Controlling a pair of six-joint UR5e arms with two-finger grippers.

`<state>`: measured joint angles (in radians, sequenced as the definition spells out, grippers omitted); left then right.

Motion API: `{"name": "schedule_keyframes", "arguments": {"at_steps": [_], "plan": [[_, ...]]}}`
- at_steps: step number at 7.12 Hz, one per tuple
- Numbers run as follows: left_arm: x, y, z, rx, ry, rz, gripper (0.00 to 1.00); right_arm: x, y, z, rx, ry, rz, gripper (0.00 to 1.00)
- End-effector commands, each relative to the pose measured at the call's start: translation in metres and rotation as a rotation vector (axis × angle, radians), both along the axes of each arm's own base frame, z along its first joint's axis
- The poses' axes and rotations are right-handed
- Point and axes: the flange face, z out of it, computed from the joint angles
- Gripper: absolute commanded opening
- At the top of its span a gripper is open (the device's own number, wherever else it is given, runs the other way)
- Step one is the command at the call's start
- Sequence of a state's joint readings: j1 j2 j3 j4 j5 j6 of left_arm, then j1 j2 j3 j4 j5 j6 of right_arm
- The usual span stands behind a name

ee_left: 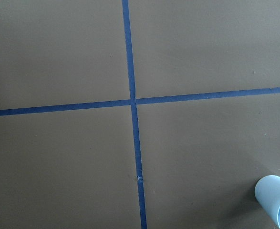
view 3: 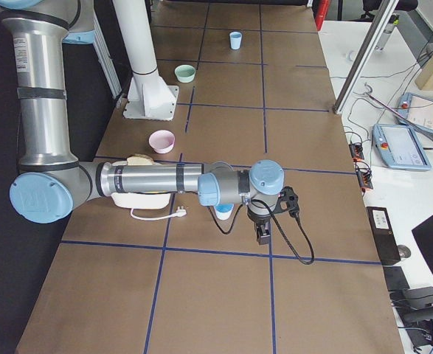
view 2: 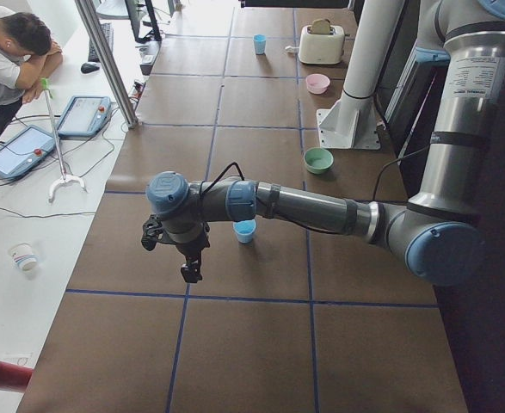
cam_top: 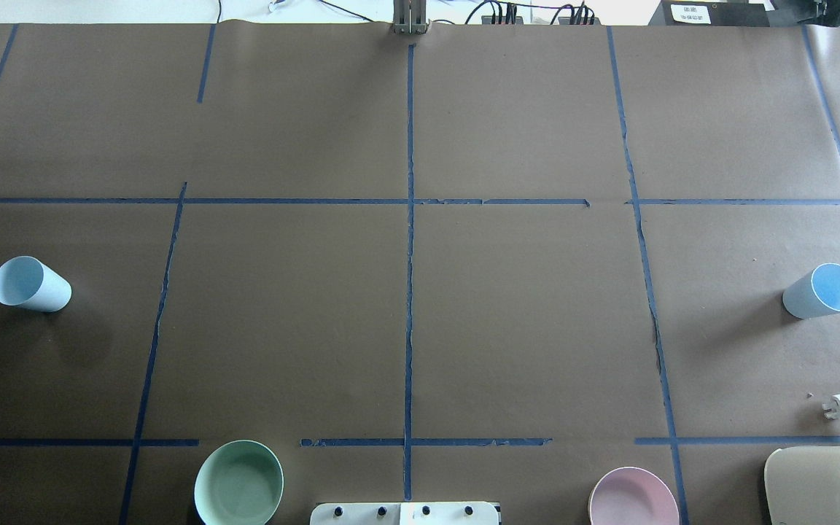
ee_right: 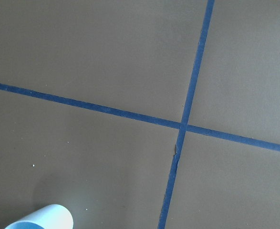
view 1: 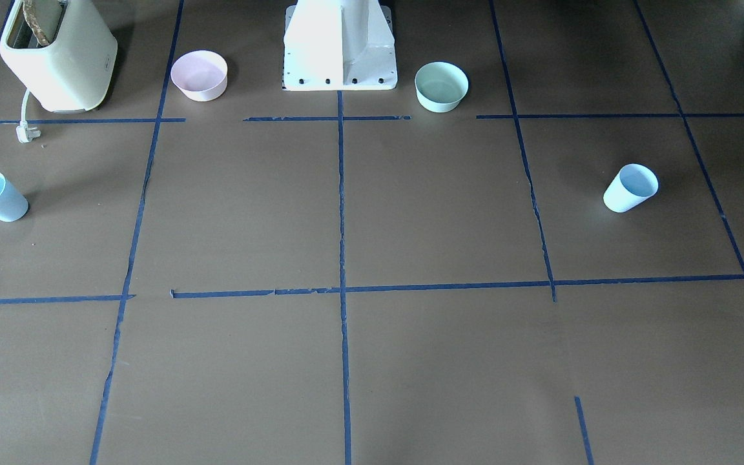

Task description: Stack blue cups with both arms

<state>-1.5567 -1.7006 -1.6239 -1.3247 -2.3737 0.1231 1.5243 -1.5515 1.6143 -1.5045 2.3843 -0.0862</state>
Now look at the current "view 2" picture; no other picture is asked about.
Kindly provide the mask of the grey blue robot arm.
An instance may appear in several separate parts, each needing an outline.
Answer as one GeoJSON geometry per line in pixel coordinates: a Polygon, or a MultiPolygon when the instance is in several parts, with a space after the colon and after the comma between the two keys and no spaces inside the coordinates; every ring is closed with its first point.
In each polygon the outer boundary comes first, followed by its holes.
{"type": "Polygon", "coordinates": [[[406,205],[359,203],[242,177],[187,182],[167,171],[146,189],[152,213],[143,247],[174,245],[186,259],[184,280],[195,283],[209,225],[262,216],[361,237],[437,286],[467,279],[483,260],[472,200],[505,81],[505,1],[422,2],[416,56],[447,61],[448,70],[420,190],[406,205]]]}

